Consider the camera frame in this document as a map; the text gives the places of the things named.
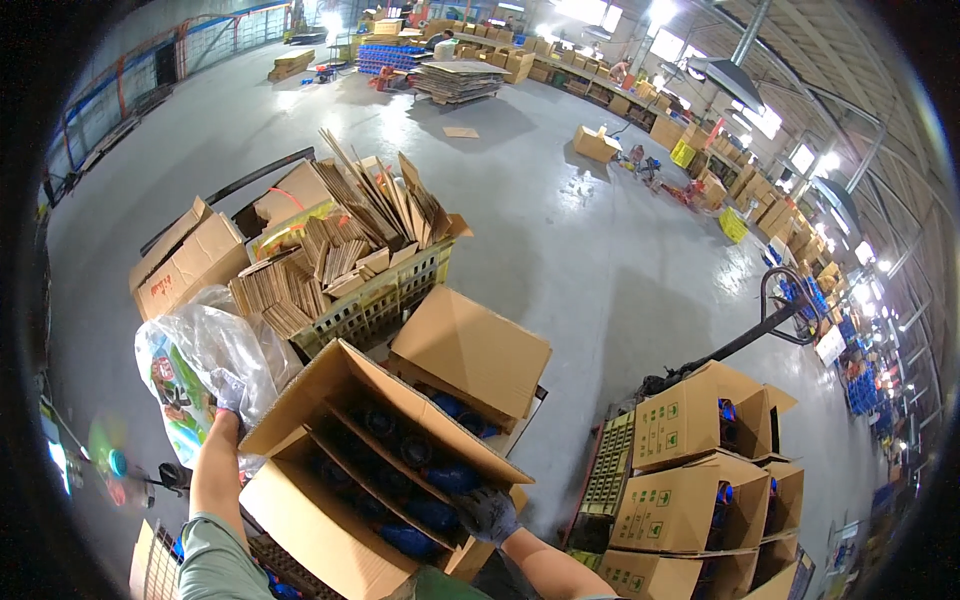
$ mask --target gray concrete floor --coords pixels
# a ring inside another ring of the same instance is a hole
[[[377,93],[367,77],[327,85],[264,77],[280,47],[256,50],[206,70],[173,97],[80,183],[55,210],[52,379],[58,405],[82,437],[97,415],[126,424],[132,462],[153,473],[175,461],[156,402],[136,372],[140,319],[127,275],[137,249],[205,197],[305,146],[329,156],[317,128],[330,128],[361,156],[396,163],[402,151],[430,190],[462,212],[476,237],[458,242],[447,283],[548,339],[554,349],[542,385],[550,391],[511,458],[538,481],[523,520],[555,539],[574,510],[589,428],[606,407],[649,373],[718,348],[758,319],[764,271],[759,242],[734,246],[715,220],[665,193],[652,195],[627,171],[577,155],[579,123],[611,131],[615,115],[560,90],[526,81],[494,99],[456,110],[409,95]],[[479,139],[447,138],[442,127],[475,128]],[[685,177],[668,152],[631,126],[641,143]],[[232,214],[271,180],[223,201]],[[864,420],[851,420],[837,378],[810,348],[767,337],[728,363],[795,396],[782,417],[783,453],[806,469],[801,544],[818,565],[831,523],[868,514],[885,467]],[[176,529],[185,499],[157,491],[148,514],[110,506],[92,480],[74,504],[95,552],[126,584],[140,519]]]

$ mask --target ceiling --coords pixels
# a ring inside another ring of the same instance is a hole
[[[689,35],[691,45],[716,57],[731,56],[742,35],[742,27],[737,29],[732,21],[742,26],[756,12],[756,2],[750,0],[715,4],[677,0],[677,5],[680,12],[667,28],[680,37]],[[915,246],[903,268],[885,284],[884,296],[902,315],[901,321],[930,300],[924,318],[902,334],[900,355],[905,360],[922,348],[926,334],[935,363],[922,356],[907,378],[952,377],[936,372],[940,366],[950,368],[946,357],[955,327],[948,292],[948,283],[955,280],[948,261],[954,252],[953,230],[944,225],[953,218],[948,209],[951,197],[931,160],[933,145],[914,105],[896,43],[871,14],[850,0],[773,0],[758,38],[761,43],[752,46],[742,67],[755,84],[759,82],[761,96],[782,117],[782,127],[794,140],[803,136],[806,143],[822,149],[823,140],[835,131],[831,121],[842,124],[845,134],[834,152],[845,159],[834,179],[850,179],[876,138],[876,125],[824,97],[822,107],[828,114],[818,110],[803,84],[821,87],[886,125],[882,146],[853,199],[878,257],[896,262]],[[918,389],[924,385],[918,383]],[[931,389],[921,413],[936,411],[942,396],[939,389]]]

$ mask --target open cardboard box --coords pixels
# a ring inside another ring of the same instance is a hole
[[[607,550],[597,567],[597,574],[618,596],[630,600],[690,600],[706,565],[711,573],[708,595],[704,597],[733,600],[743,597],[750,589],[756,554],[751,548],[691,559]]]
[[[756,548],[770,498],[770,475],[724,451],[683,467],[627,480],[610,547],[672,553],[708,552],[707,538],[720,482],[733,487],[733,501],[718,547]]]
[[[552,353],[541,337],[437,285],[394,339],[390,369],[462,400],[509,435],[529,414]]]
[[[744,600],[787,600],[799,566],[796,536],[764,543],[756,560],[750,593]]]
[[[763,532],[764,541],[800,528],[804,511],[804,470],[789,463],[772,462],[764,467],[777,480],[777,497],[773,501],[773,513],[768,516],[770,528]]]
[[[424,396],[356,348],[334,340],[297,375],[240,443],[241,452],[268,457],[241,492],[240,502],[294,559],[350,600],[382,598],[419,566],[380,538],[313,467],[323,456],[341,467],[352,467],[352,456],[324,436],[324,423],[339,420],[346,425],[343,419],[358,397],[402,415],[435,449],[475,469],[488,483],[504,489],[533,483],[529,475],[497,456]],[[354,480],[385,501],[394,515],[418,526],[403,513],[402,506],[388,504],[389,498],[378,495],[380,490],[364,480],[362,473],[351,469],[348,474],[356,475]],[[429,492],[421,480],[414,483]],[[436,532],[424,533],[434,537]],[[489,555],[485,544],[471,538],[453,536],[443,541],[446,548],[431,563],[447,573],[456,575],[463,561],[478,561],[477,553]]]
[[[633,467],[643,471],[672,467],[719,448],[717,398],[729,399],[736,409],[732,451],[748,460],[779,456],[779,414],[797,400],[710,361],[669,390],[638,404]]]
[[[133,267],[130,291],[147,321],[186,304],[208,285],[226,285],[249,266],[236,226],[198,197]]]

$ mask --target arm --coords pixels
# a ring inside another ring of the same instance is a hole
[[[572,600],[594,594],[616,597],[599,575],[523,527],[509,536],[502,548],[545,600]]]
[[[245,548],[247,536],[240,517],[240,469],[237,466],[237,438],[240,419],[229,410],[218,410],[200,448],[197,467],[190,483],[190,515],[218,516],[240,537]]]
[[[573,600],[592,594],[616,597],[599,575],[521,527],[514,501],[506,492],[480,488],[457,497],[456,505],[467,531],[503,550],[546,600]]]

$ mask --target green sleeve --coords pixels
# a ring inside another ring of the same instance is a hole
[[[181,533],[180,600],[273,600],[267,574],[219,517],[198,513]]]

